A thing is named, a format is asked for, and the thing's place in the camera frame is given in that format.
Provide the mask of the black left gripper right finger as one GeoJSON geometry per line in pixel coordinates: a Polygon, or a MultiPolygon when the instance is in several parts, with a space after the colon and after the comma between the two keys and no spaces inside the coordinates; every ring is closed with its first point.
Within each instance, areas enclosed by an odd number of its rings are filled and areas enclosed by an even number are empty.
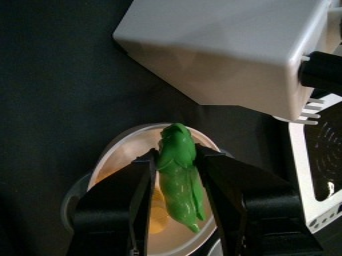
{"type": "Polygon", "coordinates": [[[195,163],[223,256],[323,256],[286,180],[201,145],[195,163]]]}

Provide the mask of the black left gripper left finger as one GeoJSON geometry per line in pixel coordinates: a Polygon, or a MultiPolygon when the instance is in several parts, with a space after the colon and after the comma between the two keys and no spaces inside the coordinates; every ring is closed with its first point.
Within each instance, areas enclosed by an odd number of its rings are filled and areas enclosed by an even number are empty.
{"type": "Polygon", "coordinates": [[[155,158],[151,149],[85,192],[66,256],[147,256],[155,158]]]}

